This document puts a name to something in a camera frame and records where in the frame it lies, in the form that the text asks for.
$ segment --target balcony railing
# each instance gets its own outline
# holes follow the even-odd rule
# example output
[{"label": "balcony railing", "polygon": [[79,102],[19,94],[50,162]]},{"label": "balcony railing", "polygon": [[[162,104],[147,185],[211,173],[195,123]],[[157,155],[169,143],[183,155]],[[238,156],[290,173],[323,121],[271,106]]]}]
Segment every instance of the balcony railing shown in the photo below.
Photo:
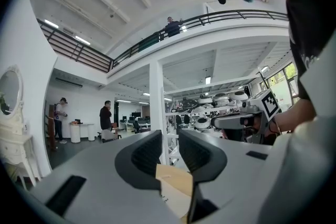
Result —
[{"label": "balcony railing", "polygon": [[56,53],[105,73],[109,72],[113,67],[112,58],[39,19],[37,21]]},{"label": "balcony railing", "polygon": [[207,24],[212,24],[224,20],[230,19],[249,19],[249,18],[266,18],[271,20],[288,20],[287,15],[279,12],[270,12],[267,10],[256,10],[256,9],[239,9],[239,10],[227,10],[222,12],[208,13],[204,15],[199,15],[184,21],[181,21],[181,26],[179,29],[164,28],[157,31],[150,36],[142,39],[140,42],[123,52],[121,55],[115,58],[112,68],[118,66],[120,63],[126,59],[132,57],[133,55],[143,51],[152,45],[161,42],[171,36],[175,36],[180,32],[187,31],[194,27],[201,27]]}]

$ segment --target mirror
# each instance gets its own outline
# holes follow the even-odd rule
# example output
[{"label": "mirror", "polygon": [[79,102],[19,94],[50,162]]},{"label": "mirror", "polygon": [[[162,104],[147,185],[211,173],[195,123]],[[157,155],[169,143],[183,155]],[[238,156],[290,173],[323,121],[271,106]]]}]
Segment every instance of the mirror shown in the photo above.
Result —
[{"label": "mirror", "polygon": [[17,104],[19,96],[19,78],[14,71],[7,71],[0,78],[1,112],[10,115]]}]

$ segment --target black t-shirt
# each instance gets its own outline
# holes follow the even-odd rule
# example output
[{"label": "black t-shirt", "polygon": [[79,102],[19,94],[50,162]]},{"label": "black t-shirt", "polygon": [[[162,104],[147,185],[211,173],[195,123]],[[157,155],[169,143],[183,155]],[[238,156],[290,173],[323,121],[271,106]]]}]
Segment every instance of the black t-shirt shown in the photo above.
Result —
[{"label": "black t-shirt", "polygon": [[169,37],[175,36],[180,33],[180,25],[182,23],[177,21],[172,21],[171,23],[165,26],[165,32],[168,33]]},{"label": "black t-shirt", "polygon": [[[287,0],[290,46],[298,76],[318,59],[336,28],[334,0]],[[298,80],[299,97],[309,99]]]},{"label": "black t-shirt", "polygon": [[100,116],[101,129],[102,130],[111,129],[110,116],[112,116],[112,114],[106,106],[103,106],[103,108],[100,110],[99,116]]}]

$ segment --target floor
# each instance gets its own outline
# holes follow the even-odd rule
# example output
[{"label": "floor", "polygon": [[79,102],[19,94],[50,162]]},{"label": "floor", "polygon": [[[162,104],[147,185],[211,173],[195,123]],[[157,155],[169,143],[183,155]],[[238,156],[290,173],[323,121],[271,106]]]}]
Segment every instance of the floor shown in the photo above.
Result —
[{"label": "floor", "polygon": [[[122,138],[134,135],[134,133],[120,131],[118,132],[122,136]],[[67,141],[66,144],[56,143],[57,151],[51,152],[47,150],[49,162],[52,169],[55,169],[57,166],[61,165],[62,163],[66,162],[77,153],[85,150],[88,147],[99,145],[101,141],[98,137],[94,141],[89,141],[87,138],[81,138],[80,143],[72,143],[69,138],[65,138]]]}]

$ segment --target mirror frame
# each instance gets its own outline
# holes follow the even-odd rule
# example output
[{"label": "mirror frame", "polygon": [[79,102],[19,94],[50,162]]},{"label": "mirror frame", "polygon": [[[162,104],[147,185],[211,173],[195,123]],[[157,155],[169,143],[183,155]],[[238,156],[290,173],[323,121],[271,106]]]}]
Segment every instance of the mirror frame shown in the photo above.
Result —
[{"label": "mirror frame", "polygon": [[19,81],[19,92],[17,94],[17,100],[16,100],[16,104],[15,107],[13,108],[13,111],[11,112],[11,114],[9,115],[5,115],[1,110],[0,110],[0,119],[1,120],[9,120],[12,117],[14,117],[14,115],[16,114],[17,110],[22,109],[23,107],[23,101],[22,101],[22,97],[23,97],[23,82],[22,82],[22,75],[21,72],[18,68],[17,65],[13,65],[8,67],[0,76],[0,80],[3,77],[3,75],[9,71],[15,72]]}]

